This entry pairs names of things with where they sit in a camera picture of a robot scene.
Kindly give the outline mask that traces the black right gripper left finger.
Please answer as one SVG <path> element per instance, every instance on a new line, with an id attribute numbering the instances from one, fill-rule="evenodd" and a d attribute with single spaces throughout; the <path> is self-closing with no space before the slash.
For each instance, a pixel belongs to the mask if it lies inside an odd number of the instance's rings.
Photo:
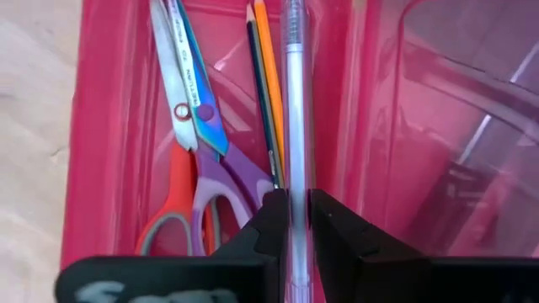
<path id="1" fill-rule="evenodd" d="M 285 190 L 275 189 L 263 197 L 262 208 L 212 254 L 231 266 L 223 285 L 212 292 L 214 302 L 285 300 L 289 219 Z"/>

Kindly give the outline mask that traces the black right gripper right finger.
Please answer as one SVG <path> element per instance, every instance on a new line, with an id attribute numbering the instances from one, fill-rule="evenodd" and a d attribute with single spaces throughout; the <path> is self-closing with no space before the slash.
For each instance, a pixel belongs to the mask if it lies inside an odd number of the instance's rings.
<path id="1" fill-rule="evenodd" d="M 321 189 L 310 191 L 312 238 L 327 302 L 426 302 L 425 255 Z"/>

